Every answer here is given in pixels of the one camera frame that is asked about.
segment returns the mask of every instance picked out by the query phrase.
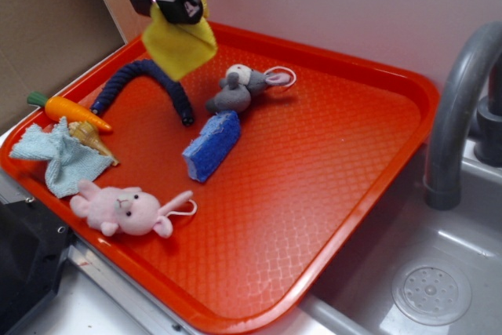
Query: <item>tray rim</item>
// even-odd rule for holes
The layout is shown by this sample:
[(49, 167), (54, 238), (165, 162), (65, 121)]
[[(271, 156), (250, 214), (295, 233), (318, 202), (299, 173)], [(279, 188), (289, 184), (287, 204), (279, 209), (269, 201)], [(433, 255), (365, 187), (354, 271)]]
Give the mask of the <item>tray rim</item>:
[[(359, 200), (338, 227), (338, 230), (329, 238), (326, 245), (306, 267), (300, 278), (295, 281), (293, 286), (289, 288), (286, 294), (270, 310), (258, 313), (249, 318), (221, 318), (202, 304), (199, 303), (199, 305), (197, 305), (191, 302), (191, 300), (189, 300), (190, 295), (175, 286), (175, 284), (169, 287), (162, 284), (159, 276), (149, 274), (152, 275), (151, 279), (148, 279), (146, 282), (138, 282), (163, 304), (169, 306), (193, 327), (201, 331), (210, 333), (243, 333), (257, 330), (275, 321), (292, 309), (294, 304), (307, 292), (308, 288), (313, 284), (324, 267), (336, 256), (337, 250), (350, 237), (358, 224), (363, 221), (364, 217), (366, 217), (372, 209), (373, 204), (385, 192), (393, 179), (395, 179), (404, 165), (424, 142), (434, 121), (439, 94), (430, 80), (422, 75), (401, 68), (372, 62), (343, 53), (336, 53), (326, 49), (306, 46), (297, 42), (286, 41), (284, 39), (251, 31), (244, 31), (223, 24), (211, 23), (211, 26), (216, 40), (220, 45), (234, 46), (235, 40), (238, 40), (240, 45), (246, 46), (246, 50), (259, 53), (263, 56), (271, 58), (280, 56), (282, 60), (292, 64), (308, 67), (316, 71), (347, 78), (356, 82), (362, 82), (364, 85), (390, 90), (411, 99), (420, 110), (421, 117), (420, 124), (415, 132), (413, 132), (411, 137), (402, 145), (398, 153), (391, 159), (383, 173), (371, 184), (370, 189), (362, 196), (361, 200)], [(117, 52), (106, 60), (102, 61), (94, 69), (71, 83), (67, 88), (58, 93), (58, 95), (65, 96), (70, 100), (79, 101), (87, 95), (90, 90), (94, 90), (106, 81), (107, 78), (113, 75), (116, 71), (113, 67), (121, 67), (123, 64), (130, 62), (131, 57), (133, 58), (144, 52), (144, 45), (140, 40), (140, 36), (138, 36), (129, 44), (117, 50)], [(83, 86), (79, 85), (83, 82), (92, 80), (96, 83), (95, 87), (89, 88), (89, 86), (87, 86), (84, 90)], [(409, 85), (404, 86), (402, 84), (403, 82), (408, 82)], [(19, 171), (16, 168), (15, 161), (9, 158), (9, 151), (20, 139), (26, 127), (36, 122), (43, 125), (52, 123), (42, 110), (34, 111), (21, 120), (6, 137), (0, 149), (0, 166), (30, 193), (45, 193), (45, 195), (41, 195), (38, 199), (46, 206), (49, 208), (52, 206), (60, 206), (61, 202), (67, 202), (68, 199), (57, 199), (55, 196), (51, 195), (46, 190), (44, 184), (30, 179), (29, 174)], [(96, 239), (95, 231), (90, 228), (80, 231), (79, 234), (85, 240)], [(120, 250), (120, 248), (112, 247), (113, 242), (109, 243), (101, 239), (101, 241), (98, 240), (97, 244), (93, 243), (93, 246), (106, 258), (113, 260), (114, 264), (116, 264), (116, 258), (122, 259), (125, 257), (124, 252)], [(143, 268), (130, 258), (125, 265), (117, 265), (131, 276), (138, 276), (138, 274), (141, 274), (143, 271)], [(160, 291), (158, 290), (159, 285), (163, 285), (163, 289)], [(167, 304), (166, 299), (163, 298), (165, 294), (174, 294), (179, 300), (177, 300), (175, 304), (172, 302)]]

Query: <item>orange tray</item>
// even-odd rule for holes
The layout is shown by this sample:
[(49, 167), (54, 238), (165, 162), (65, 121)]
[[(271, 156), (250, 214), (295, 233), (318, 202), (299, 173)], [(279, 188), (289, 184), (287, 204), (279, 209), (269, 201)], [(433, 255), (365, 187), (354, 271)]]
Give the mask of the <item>orange tray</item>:
[[(164, 89), (130, 82), (104, 114), (104, 143), (120, 159), (96, 183), (140, 186), (167, 202), (195, 193), (193, 217), (171, 217), (173, 236), (104, 237), (78, 219), (68, 198), (44, 183), (45, 162), (9, 157), (25, 129), (50, 127), (43, 111), (24, 119), (0, 164), (81, 237), (194, 328), (243, 333), (285, 314), (307, 292), (428, 135), (438, 93), (427, 79), (394, 67), (218, 24), (216, 57), (182, 84), (196, 121), (181, 124)], [(141, 41), (120, 49), (66, 88), (90, 106), (123, 65), (148, 58)], [(269, 89), (240, 116), (242, 136), (216, 172), (191, 180), (181, 153), (209, 119), (204, 103), (232, 64), (282, 65), (298, 81)]]

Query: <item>faucet spout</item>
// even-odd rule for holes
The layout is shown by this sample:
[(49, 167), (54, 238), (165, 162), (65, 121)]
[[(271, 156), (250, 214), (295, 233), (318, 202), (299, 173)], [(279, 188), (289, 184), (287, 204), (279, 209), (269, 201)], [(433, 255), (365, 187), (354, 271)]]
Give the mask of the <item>faucet spout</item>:
[[(478, 120), (480, 116), (486, 117), (480, 115), (483, 112), (496, 123), (500, 120), (502, 125), (501, 55), (502, 22), (483, 25), (467, 40), (449, 73), (432, 127), (425, 163), (425, 202), (432, 208), (452, 209), (460, 203), (462, 156), (471, 119), (487, 79), (489, 94), (488, 98), (479, 102)], [(483, 127), (480, 124), (480, 127), (483, 136), (496, 133), (490, 132), (492, 126)], [(502, 127), (498, 137), (502, 137)], [(478, 151), (482, 154), (486, 149), (487, 143), (489, 140), (485, 140), (480, 147), (476, 145), (477, 156)]]

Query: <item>blue sponge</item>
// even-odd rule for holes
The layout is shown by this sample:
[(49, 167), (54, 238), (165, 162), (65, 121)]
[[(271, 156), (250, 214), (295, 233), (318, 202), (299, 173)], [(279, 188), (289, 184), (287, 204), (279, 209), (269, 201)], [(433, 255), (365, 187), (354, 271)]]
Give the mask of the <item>blue sponge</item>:
[(209, 119), (200, 132), (183, 151), (192, 180), (206, 182), (227, 157), (241, 136), (241, 125), (235, 111), (222, 111)]

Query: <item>blue towel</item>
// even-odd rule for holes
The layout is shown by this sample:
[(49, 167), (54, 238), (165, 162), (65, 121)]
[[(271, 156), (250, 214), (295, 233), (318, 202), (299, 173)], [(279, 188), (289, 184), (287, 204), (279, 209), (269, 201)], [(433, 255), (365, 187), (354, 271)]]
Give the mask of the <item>blue towel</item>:
[(200, 132), (183, 151), (192, 180), (206, 182), (222, 163), (241, 136), (241, 125), (235, 111), (222, 111), (209, 119)]
[(29, 126), (13, 146), (10, 157), (48, 161), (45, 184), (57, 198), (77, 194), (80, 180), (95, 180), (113, 162), (71, 137), (65, 117), (50, 133), (39, 125)]

